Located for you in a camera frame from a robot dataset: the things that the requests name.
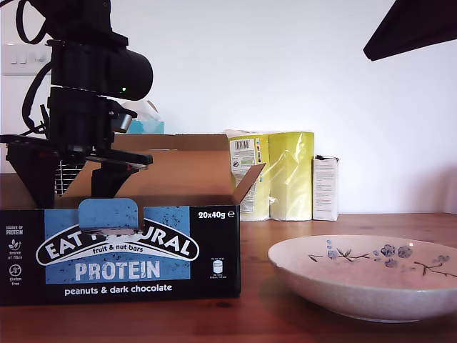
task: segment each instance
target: eat natural logo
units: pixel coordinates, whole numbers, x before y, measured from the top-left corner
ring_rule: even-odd
[[[74,225],[49,237],[37,250],[42,266],[113,252],[169,257],[193,261],[199,256],[198,244],[189,236],[166,225],[145,219],[146,235],[100,236],[86,234]]]

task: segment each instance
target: open cardboard box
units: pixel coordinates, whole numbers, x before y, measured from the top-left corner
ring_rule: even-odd
[[[151,154],[154,163],[132,175],[117,198],[139,206],[239,205],[263,169],[252,166],[232,190],[230,148],[225,134],[116,135],[114,149]],[[62,197],[57,209],[75,209],[91,196],[92,171],[100,164],[87,162]],[[0,178],[0,209],[34,209],[35,205],[16,174]]]
[[[118,135],[114,148],[154,158],[116,196],[138,205],[143,234],[133,238],[95,237],[79,225],[78,207],[90,198],[97,163],[88,162],[67,192],[56,197],[57,210],[35,210],[17,175],[1,175],[0,220],[6,230],[0,231],[5,242],[0,254],[8,259],[0,259],[5,290],[0,304],[240,294],[239,204],[263,165],[252,166],[232,191],[226,135]],[[109,207],[89,208],[97,219],[109,220],[113,200],[102,201]]]

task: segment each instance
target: barcode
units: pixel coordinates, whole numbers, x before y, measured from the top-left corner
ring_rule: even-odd
[[[236,150],[249,149],[249,139],[243,141],[235,141],[235,148]]]

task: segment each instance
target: wooden table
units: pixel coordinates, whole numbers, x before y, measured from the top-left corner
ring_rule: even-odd
[[[315,234],[375,234],[457,247],[451,214],[341,215],[337,222],[243,223],[239,299],[0,309],[10,342],[457,342],[457,314],[376,324],[333,314],[292,293],[267,260],[276,242]]]

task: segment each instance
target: white bowl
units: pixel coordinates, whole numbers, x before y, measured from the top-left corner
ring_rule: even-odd
[[[311,236],[272,246],[277,274],[303,298],[373,322],[457,311],[457,249],[410,239]]]

